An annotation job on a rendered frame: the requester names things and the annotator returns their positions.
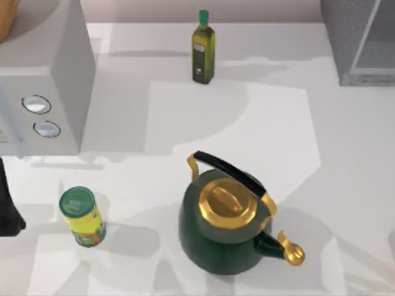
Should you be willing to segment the green and gold kettle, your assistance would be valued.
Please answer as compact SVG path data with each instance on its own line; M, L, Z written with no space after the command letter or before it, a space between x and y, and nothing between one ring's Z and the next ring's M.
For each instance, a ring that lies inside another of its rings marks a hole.
M200 150L187 163L191 182L180 206L178 237L195 265L212 274L236 275L265 257L303 264L302 247L284 231L271 235L277 205L258 179Z

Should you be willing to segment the yellow and green can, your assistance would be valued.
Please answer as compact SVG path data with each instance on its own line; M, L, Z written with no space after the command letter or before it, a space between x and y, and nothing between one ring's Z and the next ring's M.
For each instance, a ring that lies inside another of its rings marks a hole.
M83 186L67 189L60 197L59 208L80 246L94 247L103 241L106 225L90 189Z

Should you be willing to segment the green oil bottle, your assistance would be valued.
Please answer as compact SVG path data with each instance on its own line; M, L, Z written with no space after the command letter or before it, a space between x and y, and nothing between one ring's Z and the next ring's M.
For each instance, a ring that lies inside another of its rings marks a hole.
M199 11L199 25L191 37L192 78L209 84L215 73L215 31L209 26L209 11Z

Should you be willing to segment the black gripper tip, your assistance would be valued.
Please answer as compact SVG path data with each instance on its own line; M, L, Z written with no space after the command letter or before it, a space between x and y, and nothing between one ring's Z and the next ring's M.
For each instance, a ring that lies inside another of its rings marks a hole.
M9 192L4 163L0 157L0 237L17 236L26 228Z

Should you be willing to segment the small microwave knob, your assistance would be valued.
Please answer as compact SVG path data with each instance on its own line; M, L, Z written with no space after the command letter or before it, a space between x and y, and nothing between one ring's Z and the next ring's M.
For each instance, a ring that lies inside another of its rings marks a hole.
M52 121L42 121L33 124L34 131L44 138L56 138L61 133L59 125Z

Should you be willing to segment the large microwave knob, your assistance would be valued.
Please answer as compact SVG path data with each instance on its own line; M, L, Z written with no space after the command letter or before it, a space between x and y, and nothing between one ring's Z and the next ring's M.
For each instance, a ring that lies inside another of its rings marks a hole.
M48 113L52 108L51 103L45 97L39 95L23 97L21 103L27 111L38 115Z

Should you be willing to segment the wooden object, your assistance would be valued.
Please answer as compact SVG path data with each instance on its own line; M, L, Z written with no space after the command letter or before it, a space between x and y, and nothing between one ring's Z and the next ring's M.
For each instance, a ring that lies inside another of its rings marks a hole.
M0 0L0 43L8 36L17 15L20 0Z

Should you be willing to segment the pale microwave oven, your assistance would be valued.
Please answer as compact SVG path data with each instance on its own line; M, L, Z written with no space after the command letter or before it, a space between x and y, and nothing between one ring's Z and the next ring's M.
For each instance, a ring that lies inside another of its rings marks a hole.
M8 37L0 43L0 157L79 153L96 63L80 0L20 0ZM39 95L48 113L27 111L23 97ZM52 121L56 138L33 124Z

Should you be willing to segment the grey cabinet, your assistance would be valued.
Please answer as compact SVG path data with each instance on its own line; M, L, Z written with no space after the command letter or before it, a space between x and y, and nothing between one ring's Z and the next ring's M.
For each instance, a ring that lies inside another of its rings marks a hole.
M320 0L341 86L395 87L395 0Z

